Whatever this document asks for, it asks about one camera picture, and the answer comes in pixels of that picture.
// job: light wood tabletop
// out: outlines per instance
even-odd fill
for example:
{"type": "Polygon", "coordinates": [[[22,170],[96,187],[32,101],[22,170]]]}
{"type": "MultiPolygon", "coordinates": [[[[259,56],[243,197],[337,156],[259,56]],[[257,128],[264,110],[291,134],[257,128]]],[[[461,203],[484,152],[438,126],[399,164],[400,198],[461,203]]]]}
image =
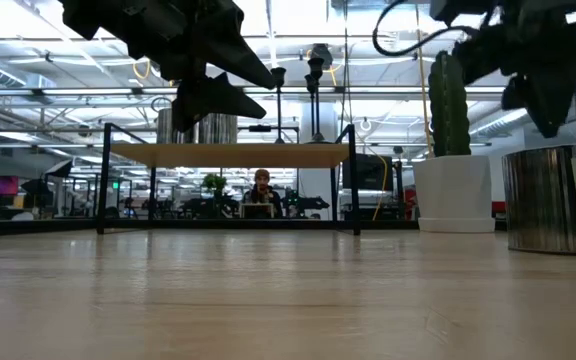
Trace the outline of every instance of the light wood tabletop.
{"type": "Polygon", "coordinates": [[[343,144],[113,144],[111,151],[162,168],[332,168],[349,153],[343,144]]]}
{"type": "Polygon", "coordinates": [[[576,359],[576,257],[505,234],[0,237],[0,359],[576,359]]]}

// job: white planter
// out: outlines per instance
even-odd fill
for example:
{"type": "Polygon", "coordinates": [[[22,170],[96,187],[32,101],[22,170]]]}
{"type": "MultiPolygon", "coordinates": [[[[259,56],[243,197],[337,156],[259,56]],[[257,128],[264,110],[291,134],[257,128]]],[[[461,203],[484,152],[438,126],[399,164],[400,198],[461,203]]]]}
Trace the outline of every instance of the white planter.
{"type": "Polygon", "coordinates": [[[495,231],[487,156],[429,159],[415,164],[414,173],[421,231],[495,231]]]}

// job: cactus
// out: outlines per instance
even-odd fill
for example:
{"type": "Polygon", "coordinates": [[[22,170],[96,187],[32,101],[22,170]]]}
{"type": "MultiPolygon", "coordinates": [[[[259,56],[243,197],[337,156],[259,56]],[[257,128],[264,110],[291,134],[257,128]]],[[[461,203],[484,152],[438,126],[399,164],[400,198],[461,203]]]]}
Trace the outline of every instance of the cactus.
{"type": "Polygon", "coordinates": [[[463,70],[446,51],[430,68],[429,96],[435,156],[470,155],[468,105],[463,70]]]}

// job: ceiling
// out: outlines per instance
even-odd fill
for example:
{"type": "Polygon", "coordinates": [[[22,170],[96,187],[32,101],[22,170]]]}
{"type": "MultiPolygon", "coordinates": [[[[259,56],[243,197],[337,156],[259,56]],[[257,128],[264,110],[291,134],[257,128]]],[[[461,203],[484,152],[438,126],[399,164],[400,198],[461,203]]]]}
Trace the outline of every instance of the ceiling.
{"type": "MultiPolygon", "coordinates": [[[[309,72],[306,63],[309,50],[316,43],[327,44],[334,57],[336,71],[324,74],[322,87],[342,85],[359,89],[353,96],[354,121],[364,125],[360,137],[371,142],[400,141],[424,142],[424,106],[421,85],[427,76],[434,56],[441,50],[450,50],[462,38],[459,32],[440,36],[422,48],[421,66],[412,57],[385,58],[373,48],[370,35],[384,7],[384,0],[352,0],[347,22],[339,0],[273,0],[271,4],[272,38],[269,36],[266,0],[235,0],[245,12],[242,35],[260,59],[270,68],[280,65],[287,69],[286,86],[301,89],[303,77],[309,72]],[[344,79],[344,32],[348,31],[349,76],[344,79]],[[414,87],[408,93],[397,90],[414,87]],[[371,93],[371,89],[383,89],[371,93]]],[[[32,79],[27,86],[39,84],[54,88],[134,88],[169,87],[157,76],[148,59],[133,60],[127,55],[126,45],[101,29],[93,41],[85,41],[61,21],[62,5],[57,0],[0,0],[0,70],[18,78],[32,79]],[[33,14],[29,8],[37,10],[33,14]]],[[[428,16],[427,1],[416,1],[397,7],[380,28],[380,42],[389,49],[403,49],[417,42],[417,11],[421,36],[444,27],[428,16]]],[[[478,27],[478,16],[461,16],[456,23],[478,27]]],[[[209,67],[210,76],[221,70],[209,67]]],[[[230,76],[237,86],[254,86],[230,76]]],[[[507,79],[492,74],[473,84],[469,92],[469,119],[473,141],[490,142],[507,133],[509,114],[500,111],[498,100],[507,79]],[[492,93],[478,94],[477,88],[490,87],[492,93]]],[[[240,118],[240,125],[275,124],[276,100],[268,92],[251,95],[268,112],[262,120],[240,118]]],[[[165,102],[153,104],[158,96],[106,96],[70,95],[52,96],[50,101],[36,101],[24,97],[0,96],[0,128],[75,128],[81,125],[100,127],[113,122],[128,128],[154,127],[157,110],[165,102]]],[[[341,115],[341,95],[330,94],[323,101],[335,102],[341,115]]],[[[303,95],[286,96],[283,116],[286,121],[301,120],[308,99],[303,95]]],[[[431,113],[427,105],[427,116],[431,113]]],[[[524,119],[523,114],[510,114],[512,121],[524,119]]],[[[99,143],[100,134],[82,138],[75,133],[50,135],[52,141],[64,143],[99,143]]],[[[153,134],[144,134],[154,138],[153,134]]],[[[245,141],[272,141],[272,136],[240,133],[245,141]]],[[[0,142],[19,142],[0,136],[0,142]]],[[[391,155],[391,148],[374,151],[391,155]]],[[[419,148],[406,148],[404,157],[423,156],[419,148]]]]}

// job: black metal frame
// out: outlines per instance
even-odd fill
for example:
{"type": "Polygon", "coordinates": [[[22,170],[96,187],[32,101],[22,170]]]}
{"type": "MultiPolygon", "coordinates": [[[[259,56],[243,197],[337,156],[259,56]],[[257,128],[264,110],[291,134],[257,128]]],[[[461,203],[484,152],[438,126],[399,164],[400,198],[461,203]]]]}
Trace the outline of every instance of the black metal frame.
{"type": "MultiPolygon", "coordinates": [[[[104,234],[106,224],[109,221],[106,219],[106,202],[107,202],[107,191],[108,188],[108,180],[109,180],[109,172],[110,172],[110,150],[112,146],[112,131],[120,131],[131,138],[141,142],[142,144],[147,144],[145,140],[142,138],[132,134],[129,131],[122,129],[121,127],[112,124],[106,123],[104,126],[104,147],[103,147],[103,154],[102,154],[102,164],[101,164],[101,182],[98,187],[95,187],[95,192],[97,192],[97,188],[101,189],[99,192],[99,206],[96,207],[97,209],[97,234],[104,234]]],[[[359,217],[359,189],[355,184],[357,184],[357,151],[356,151],[356,143],[355,143],[355,126],[350,124],[346,126],[346,128],[341,132],[341,135],[335,141],[336,144],[341,144],[344,138],[348,136],[348,148],[349,148],[349,161],[350,161],[350,181],[351,181],[351,191],[352,191],[352,212],[353,212],[353,220],[350,223],[345,221],[339,221],[338,219],[338,179],[336,177],[336,167],[330,169],[330,191],[331,191],[331,199],[332,199],[332,210],[333,210],[333,218],[332,221],[321,221],[321,222],[312,222],[312,221],[283,221],[283,222],[268,222],[264,226],[268,228],[284,228],[281,224],[289,223],[289,228],[303,228],[303,229],[312,229],[312,228],[321,228],[321,229],[331,229],[331,230],[343,230],[347,228],[351,228],[354,235],[361,234],[362,223],[359,217]]],[[[150,227],[170,227],[174,225],[174,222],[171,223],[170,221],[162,222],[162,220],[155,220],[155,212],[157,210],[157,202],[156,202],[156,185],[157,185],[157,168],[150,169],[150,200],[149,200],[149,207],[148,207],[148,225],[150,227]]],[[[110,221],[114,227],[121,227],[118,225],[122,221],[110,221]]],[[[188,223],[189,221],[177,220],[178,223],[184,222],[188,223]]],[[[192,220],[193,223],[196,223],[198,226],[200,223],[192,220]]],[[[131,226],[135,225],[135,221],[130,221],[132,224],[131,226]]],[[[224,228],[230,227],[235,229],[245,229],[245,228],[259,228],[258,221],[221,221],[215,222],[210,221],[207,223],[201,223],[201,227],[210,227],[213,228],[224,228]]],[[[188,226],[188,224],[184,224],[186,228],[190,228],[192,226],[188,226]]]]}

